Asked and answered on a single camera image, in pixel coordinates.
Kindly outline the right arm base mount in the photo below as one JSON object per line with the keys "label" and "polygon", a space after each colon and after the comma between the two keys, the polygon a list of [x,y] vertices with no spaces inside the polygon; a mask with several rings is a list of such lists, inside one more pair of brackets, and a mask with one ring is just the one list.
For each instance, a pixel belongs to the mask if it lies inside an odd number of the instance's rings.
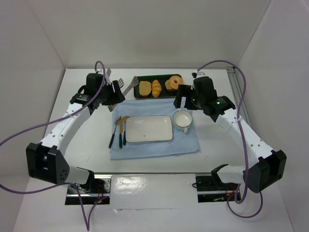
{"label": "right arm base mount", "polygon": [[221,183],[211,175],[197,175],[192,187],[197,190],[197,200],[199,203],[226,202],[230,196],[235,194],[237,184]]}

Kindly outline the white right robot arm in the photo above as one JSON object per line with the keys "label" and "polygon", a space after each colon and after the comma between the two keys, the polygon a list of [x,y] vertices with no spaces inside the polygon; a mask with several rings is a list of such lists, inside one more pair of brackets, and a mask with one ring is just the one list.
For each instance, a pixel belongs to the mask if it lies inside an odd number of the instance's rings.
{"label": "white right robot arm", "polygon": [[215,181],[244,184],[252,192],[259,193],[282,178],[286,154],[267,145],[238,115],[236,106],[227,96],[217,95],[211,78],[196,78],[191,86],[180,80],[171,80],[170,86],[177,90],[176,108],[180,108],[185,98],[186,109],[203,111],[244,150],[245,165],[220,165],[211,172]]}

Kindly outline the bread slice with seeds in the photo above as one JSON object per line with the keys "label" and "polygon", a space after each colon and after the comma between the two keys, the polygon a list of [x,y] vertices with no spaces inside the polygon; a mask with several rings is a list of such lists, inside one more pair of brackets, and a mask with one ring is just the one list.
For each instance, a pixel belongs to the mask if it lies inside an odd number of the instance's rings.
{"label": "bread slice with seeds", "polygon": [[142,98],[146,98],[152,92],[152,84],[148,81],[140,81],[139,94]]}

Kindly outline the metal tongs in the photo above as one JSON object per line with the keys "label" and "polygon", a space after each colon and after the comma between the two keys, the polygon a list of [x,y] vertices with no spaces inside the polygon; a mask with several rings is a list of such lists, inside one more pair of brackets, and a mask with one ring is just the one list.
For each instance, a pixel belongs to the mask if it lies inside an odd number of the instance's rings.
{"label": "metal tongs", "polygon": [[[127,93],[135,86],[137,86],[139,83],[137,76],[134,76],[131,83],[128,85],[128,87],[122,92],[123,96],[125,97],[127,95]],[[117,106],[117,104],[114,105],[109,105],[108,109],[110,112],[112,112],[115,107]]]}

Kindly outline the white cup with handle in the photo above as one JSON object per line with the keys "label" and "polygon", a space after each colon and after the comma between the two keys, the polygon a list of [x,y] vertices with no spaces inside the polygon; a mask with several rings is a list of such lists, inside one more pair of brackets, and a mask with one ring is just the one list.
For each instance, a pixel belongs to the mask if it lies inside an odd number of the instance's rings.
{"label": "white cup with handle", "polygon": [[193,117],[186,110],[178,110],[172,117],[172,123],[175,129],[188,133],[193,124]]}

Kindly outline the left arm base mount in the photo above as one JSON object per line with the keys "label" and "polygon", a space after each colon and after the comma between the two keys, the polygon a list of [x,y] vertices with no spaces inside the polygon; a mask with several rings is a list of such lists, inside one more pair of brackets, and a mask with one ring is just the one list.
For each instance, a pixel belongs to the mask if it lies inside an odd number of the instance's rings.
{"label": "left arm base mount", "polygon": [[[82,203],[84,205],[94,205],[95,202],[97,202],[97,205],[110,204],[111,183],[111,175],[96,174],[90,190],[82,191],[82,189],[78,187]],[[80,205],[78,193],[71,186],[67,188],[65,205]]]}

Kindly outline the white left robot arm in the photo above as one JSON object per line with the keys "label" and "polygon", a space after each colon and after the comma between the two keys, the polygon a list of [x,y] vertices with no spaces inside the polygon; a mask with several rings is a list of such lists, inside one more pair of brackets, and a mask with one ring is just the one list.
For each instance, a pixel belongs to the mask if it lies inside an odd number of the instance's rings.
{"label": "white left robot arm", "polygon": [[76,132],[100,105],[114,105],[124,100],[118,81],[108,83],[102,74],[88,74],[86,84],[71,98],[64,120],[40,142],[27,146],[29,176],[56,185],[75,184],[89,192],[95,179],[94,172],[69,166],[65,152]]}

